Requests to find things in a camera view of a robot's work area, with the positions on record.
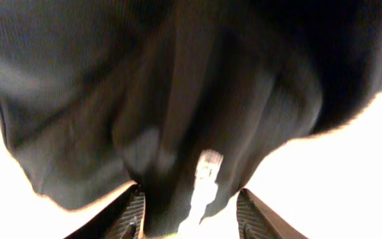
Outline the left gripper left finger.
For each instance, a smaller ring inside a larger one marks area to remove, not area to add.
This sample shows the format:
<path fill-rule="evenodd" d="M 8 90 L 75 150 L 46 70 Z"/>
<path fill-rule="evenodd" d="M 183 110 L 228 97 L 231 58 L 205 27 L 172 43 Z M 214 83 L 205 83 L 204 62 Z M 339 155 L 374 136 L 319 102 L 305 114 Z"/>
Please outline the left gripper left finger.
<path fill-rule="evenodd" d="M 66 239 L 139 239 L 144 212 L 145 194 L 140 185 L 132 185 Z"/>

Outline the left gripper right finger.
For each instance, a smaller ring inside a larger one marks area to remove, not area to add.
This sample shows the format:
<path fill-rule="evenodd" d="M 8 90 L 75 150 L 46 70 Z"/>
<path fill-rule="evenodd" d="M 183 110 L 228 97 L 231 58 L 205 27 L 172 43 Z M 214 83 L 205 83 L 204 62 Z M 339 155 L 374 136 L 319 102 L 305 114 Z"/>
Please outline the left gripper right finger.
<path fill-rule="evenodd" d="M 238 194 L 236 216 L 240 239 L 307 239 L 248 189 Z"/>

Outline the black polo shirt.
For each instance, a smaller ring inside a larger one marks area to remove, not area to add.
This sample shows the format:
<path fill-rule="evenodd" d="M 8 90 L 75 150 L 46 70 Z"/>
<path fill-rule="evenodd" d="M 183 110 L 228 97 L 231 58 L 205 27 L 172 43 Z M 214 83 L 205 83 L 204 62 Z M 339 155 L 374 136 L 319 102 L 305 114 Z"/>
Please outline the black polo shirt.
<path fill-rule="evenodd" d="M 176 232 L 201 152 L 213 216 L 290 139 L 382 89 L 382 1 L 0 1 L 0 129 L 35 193 L 79 209 L 135 181 Z"/>

